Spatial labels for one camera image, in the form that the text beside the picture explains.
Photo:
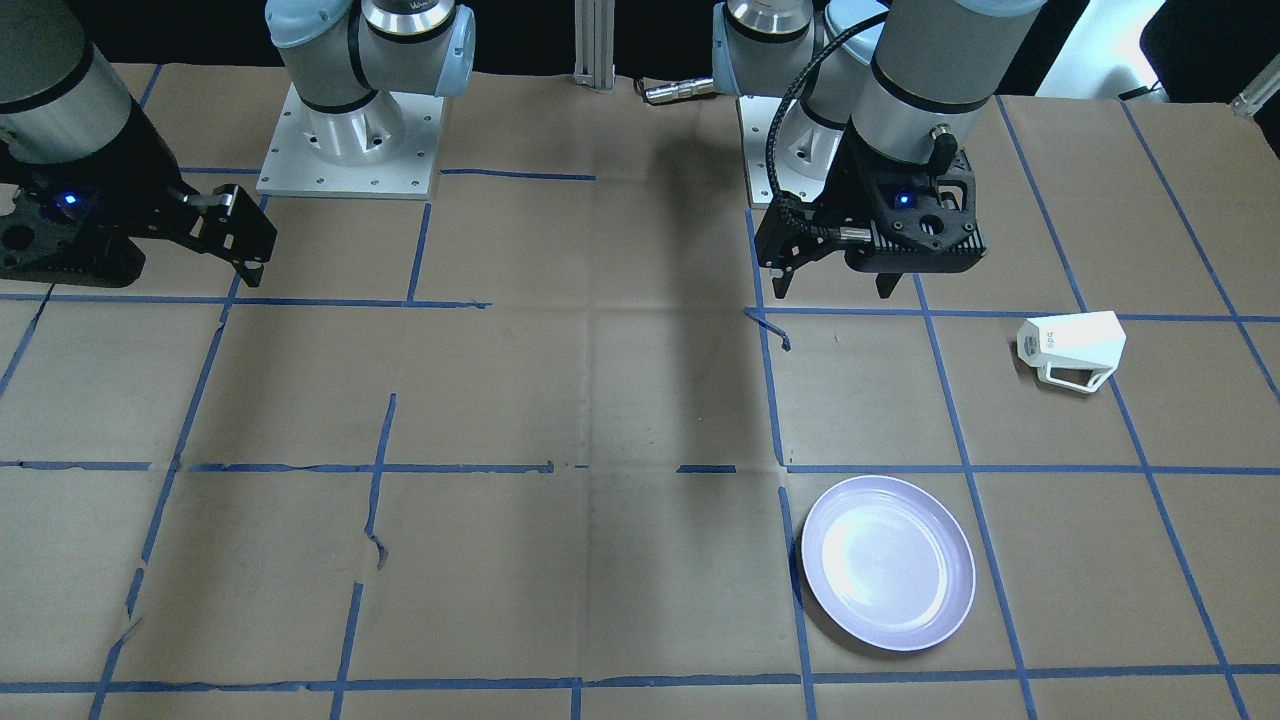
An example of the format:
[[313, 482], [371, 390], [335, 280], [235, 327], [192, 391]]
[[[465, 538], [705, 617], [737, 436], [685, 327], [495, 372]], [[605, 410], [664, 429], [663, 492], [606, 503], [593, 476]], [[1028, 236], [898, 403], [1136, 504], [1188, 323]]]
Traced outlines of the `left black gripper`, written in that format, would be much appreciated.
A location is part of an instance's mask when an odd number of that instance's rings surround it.
[[876, 273], [881, 299], [890, 299], [901, 274], [961, 273], [988, 252], [977, 220], [977, 178], [948, 128], [925, 135], [925, 160], [900, 161], [846, 129], [838, 168], [852, 182], [850, 220], [870, 240], [845, 252], [855, 272]]

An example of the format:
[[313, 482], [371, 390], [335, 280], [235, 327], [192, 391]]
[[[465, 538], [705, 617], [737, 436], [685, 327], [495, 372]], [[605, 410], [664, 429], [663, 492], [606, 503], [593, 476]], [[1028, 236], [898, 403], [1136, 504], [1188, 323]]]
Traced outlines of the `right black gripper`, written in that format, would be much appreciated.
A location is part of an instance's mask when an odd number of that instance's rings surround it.
[[131, 240], [186, 193], [177, 160], [154, 126], [125, 126], [73, 161], [40, 164], [3, 140], [3, 183], [15, 186], [3, 215], [3, 279], [123, 288], [146, 256]]

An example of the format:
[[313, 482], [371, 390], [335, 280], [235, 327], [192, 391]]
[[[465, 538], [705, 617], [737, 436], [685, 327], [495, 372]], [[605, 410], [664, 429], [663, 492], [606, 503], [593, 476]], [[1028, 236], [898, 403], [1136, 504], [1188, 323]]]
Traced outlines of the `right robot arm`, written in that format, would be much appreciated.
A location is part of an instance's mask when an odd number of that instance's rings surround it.
[[[393, 94], [468, 86], [475, 17], [456, 1], [269, 1], [265, 20], [308, 123], [311, 154], [365, 164], [401, 145]], [[64, 1], [3, 4], [3, 278], [123, 288], [138, 237], [230, 264], [259, 286], [276, 228], [248, 192], [200, 193]]]

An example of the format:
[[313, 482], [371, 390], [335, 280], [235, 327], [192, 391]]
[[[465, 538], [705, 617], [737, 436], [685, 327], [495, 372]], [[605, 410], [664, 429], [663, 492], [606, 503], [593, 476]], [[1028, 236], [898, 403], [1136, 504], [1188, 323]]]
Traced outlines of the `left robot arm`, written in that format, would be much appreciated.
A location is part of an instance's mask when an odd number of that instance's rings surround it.
[[783, 299], [833, 254], [887, 299], [906, 274], [954, 274], [987, 254], [969, 133], [1041, 12], [1038, 1], [723, 1], [713, 85], [773, 97], [742, 122], [754, 247]]

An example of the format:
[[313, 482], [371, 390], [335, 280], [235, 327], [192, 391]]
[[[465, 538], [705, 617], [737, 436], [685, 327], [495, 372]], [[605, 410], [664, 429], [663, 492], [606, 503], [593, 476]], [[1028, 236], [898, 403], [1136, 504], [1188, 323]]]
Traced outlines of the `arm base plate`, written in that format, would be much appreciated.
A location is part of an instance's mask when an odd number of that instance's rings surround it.
[[[780, 100], [769, 96], [737, 99], [748, 200], [749, 206], [758, 210], [767, 209], [773, 197], [765, 146], [778, 105]], [[822, 193], [842, 135], [841, 128], [814, 120], [795, 102], [774, 138], [772, 158], [780, 188], [803, 201], [812, 201]]]
[[444, 110], [443, 97], [380, 92], [357, 110], [326, 114], [289, 87], [256, 190], [280, 197], [428, 201]]

